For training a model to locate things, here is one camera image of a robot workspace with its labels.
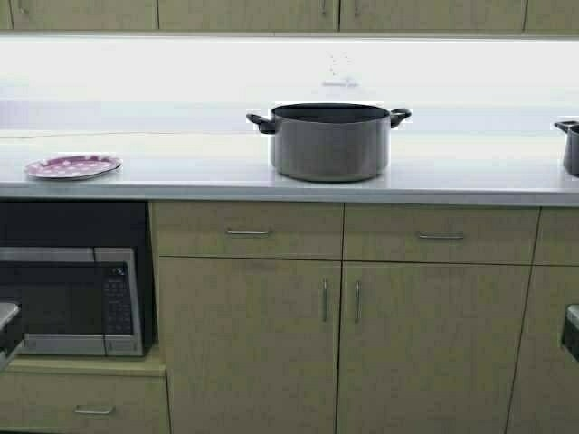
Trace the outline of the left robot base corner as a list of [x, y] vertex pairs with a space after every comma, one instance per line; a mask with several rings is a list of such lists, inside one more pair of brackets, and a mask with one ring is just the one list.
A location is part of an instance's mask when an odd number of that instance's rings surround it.
[[23, 347], [24, 330], [22, 326], [22, 312], [14, 303], [1, 304], [1, 362], [3, 371], [19, 354]]

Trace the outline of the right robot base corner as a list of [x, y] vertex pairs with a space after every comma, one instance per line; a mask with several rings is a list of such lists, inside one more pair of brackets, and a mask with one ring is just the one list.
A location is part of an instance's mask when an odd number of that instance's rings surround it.
[[569, 305], [566, 308], [561, 338], [562, 346], [576, 361], [579, 361], [578, 311], [579, 307], [577, 304]]

